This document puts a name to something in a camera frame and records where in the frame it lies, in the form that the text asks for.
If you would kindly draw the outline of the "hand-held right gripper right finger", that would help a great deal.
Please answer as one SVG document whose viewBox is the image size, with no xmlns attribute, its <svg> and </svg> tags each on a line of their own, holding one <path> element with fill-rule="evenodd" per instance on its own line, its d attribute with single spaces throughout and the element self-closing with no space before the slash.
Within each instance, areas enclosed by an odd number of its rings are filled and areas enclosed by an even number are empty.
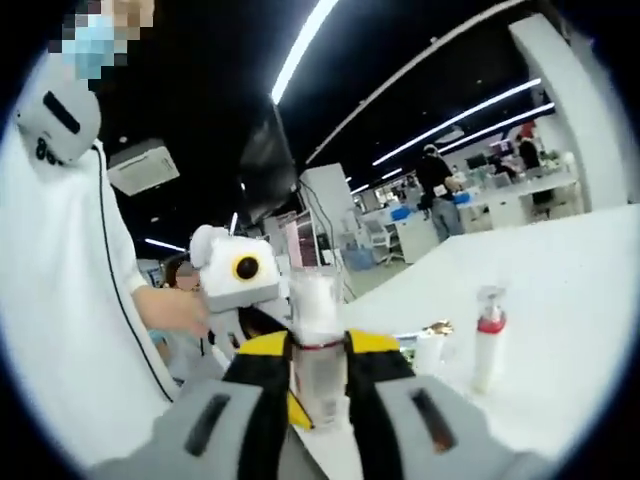
<svg viewBox="0 0 640 480">
<path fill-rule="evenodd" d="M 345 334 L 349 418 L 367 479 L 512 479 L 517 455 L 483 412 L 416 375 L 387 335 Z"/>
</svg>

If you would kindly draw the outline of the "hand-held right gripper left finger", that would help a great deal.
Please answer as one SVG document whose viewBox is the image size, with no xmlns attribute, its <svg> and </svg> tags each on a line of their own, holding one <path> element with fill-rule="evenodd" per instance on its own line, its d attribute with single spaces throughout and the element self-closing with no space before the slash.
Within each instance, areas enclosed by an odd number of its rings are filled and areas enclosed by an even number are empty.
<svg viewBox="0 0 640 480">
<path fill-rule="evenodd" d="M 185 387 L 158 420 L 151 479 L 275 479 L 288 428 L 288 342 L 280 331 L 244 343 L 221 380 Z"/>
</svg>

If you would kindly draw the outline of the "person's left hand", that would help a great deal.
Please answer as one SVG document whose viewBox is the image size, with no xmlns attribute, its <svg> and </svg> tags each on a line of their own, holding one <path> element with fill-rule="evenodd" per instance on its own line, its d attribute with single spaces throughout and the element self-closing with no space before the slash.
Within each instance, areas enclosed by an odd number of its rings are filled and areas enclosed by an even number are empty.
<svg viewBox="0 0 640 480">
<path fill-rule="evenodd" d="M 165 289 L 160 292 L 159 324 L 169 330 L 186 331 L 199 338 L 209 333 L 209 310 L 198 292 Z"/>
</svg>

